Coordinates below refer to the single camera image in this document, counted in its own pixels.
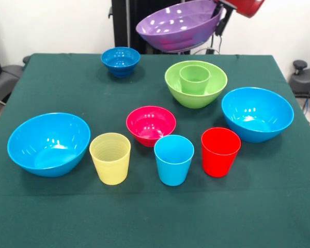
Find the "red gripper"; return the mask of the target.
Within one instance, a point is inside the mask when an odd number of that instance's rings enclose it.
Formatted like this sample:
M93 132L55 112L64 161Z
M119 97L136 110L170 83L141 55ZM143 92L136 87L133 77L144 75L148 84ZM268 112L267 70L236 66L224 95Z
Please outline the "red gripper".
M251 18L256 14L256 12L262 6L264 1L265 0L227 0L226 2L234 5L236 7L236 12L238 14L241 14L247 18ZM216 36L222 36L223 31L233 12L233 9L231 7L224 6L224 8L226 9L225 17L220 20L220 22L216 27L215 30ZM213 17L215 17L220 12L221 9L222 5L217 4L213 11Z

